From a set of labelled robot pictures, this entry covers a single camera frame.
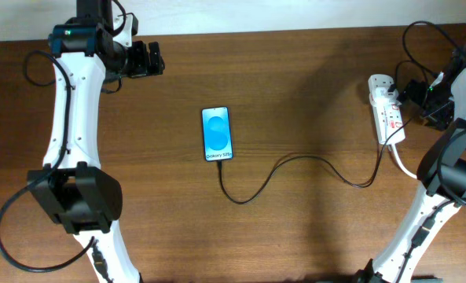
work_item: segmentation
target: blue screen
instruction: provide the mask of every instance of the blue screen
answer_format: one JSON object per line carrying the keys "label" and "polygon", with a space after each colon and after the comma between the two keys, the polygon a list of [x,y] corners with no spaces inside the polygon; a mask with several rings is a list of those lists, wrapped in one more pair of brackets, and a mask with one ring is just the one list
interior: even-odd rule
{"label": "blue screen", "polygon": [[204,157],[207,161],[233,158],[227,107],[209,108],[203,117]]}

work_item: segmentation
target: white wall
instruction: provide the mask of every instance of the white wall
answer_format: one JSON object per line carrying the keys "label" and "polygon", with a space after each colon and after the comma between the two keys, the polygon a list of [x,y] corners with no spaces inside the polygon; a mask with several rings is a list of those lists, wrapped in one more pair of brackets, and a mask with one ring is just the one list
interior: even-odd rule
{"label": "white wall", "polygon": [[[139,35],[466,23],[466,0],[121,0]],[[46,39],[75,0],[0,0],[0,41]]]}

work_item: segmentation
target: wooden table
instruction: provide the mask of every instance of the wooden table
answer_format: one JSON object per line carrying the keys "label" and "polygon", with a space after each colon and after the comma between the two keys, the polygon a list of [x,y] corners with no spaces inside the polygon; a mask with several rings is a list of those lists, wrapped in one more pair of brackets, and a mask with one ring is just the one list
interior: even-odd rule
{"label": "wooden table", "polygon": [[[446,26],[460,43],[466,25]],[[393,75],[406,59],[403,28],[350,28],[141,38],[159,41],[163,76],[126,80],[102,95],[102,170],[122,184],[123,238],[148,282],[296,281],[354,274],[381,252],[413,200],[416,181],[386,155],[375,183],[354,189],[314,161],[279,170],[254,203],[230,203],[217,167],[204,161],[200,110],[228,106],[235,158],[224,164],[231,195],[245,199],[289,153],[314,153],[363,182],[378,149],[367,79]],[[436,32],[409,36],[416,58],[440,70],[451,46]],[[24,55],[46,43],[0,42],[0,207],[39,169],[50,138],[54,89],[21,75]],[[31,74],[53,78],[48,62]],[[420,79],[402,69],[400,85]],[[400,154],[412,171],[440,132],[414,123]],[[80,250],[30,195],[6,215],[9,251],[33,266],[61,263]],[[416,275],[466,282],[466,209],[443,228]],[[95,282],[86,258],[51,274],[28,274],[0,256],[0,282]]]}

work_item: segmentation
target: power strip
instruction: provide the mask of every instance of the power strip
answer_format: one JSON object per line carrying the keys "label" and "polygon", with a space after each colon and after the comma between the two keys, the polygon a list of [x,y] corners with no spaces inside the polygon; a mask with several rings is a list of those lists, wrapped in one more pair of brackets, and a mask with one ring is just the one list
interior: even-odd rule
{"label": "power strip", "polygon": [[[393,79],[389,75],[371,75],[369,78],[369,100],[376,121],[377,139],[381,145],[403,125],[397,102],[398,91],[388,91],[392,84]],[[387,145],[399,143],[404,139],[405,132],[402,128],[388,140]]]}

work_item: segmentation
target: power socket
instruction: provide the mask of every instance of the power socket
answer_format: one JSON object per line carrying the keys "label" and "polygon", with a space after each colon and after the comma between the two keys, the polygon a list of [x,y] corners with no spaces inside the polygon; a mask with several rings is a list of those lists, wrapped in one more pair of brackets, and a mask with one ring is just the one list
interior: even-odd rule
{"label": "power socket", "polygon": [[[388,91],[392,84],[393,79],[389,75],[371,75],[369,78],[369,100],[376,121],[377,139],[381,145],[403,125],[397,102],[398,91]],[[404,139],[405,132],[402,128],[388,140],[387,145],[399,143]]]}

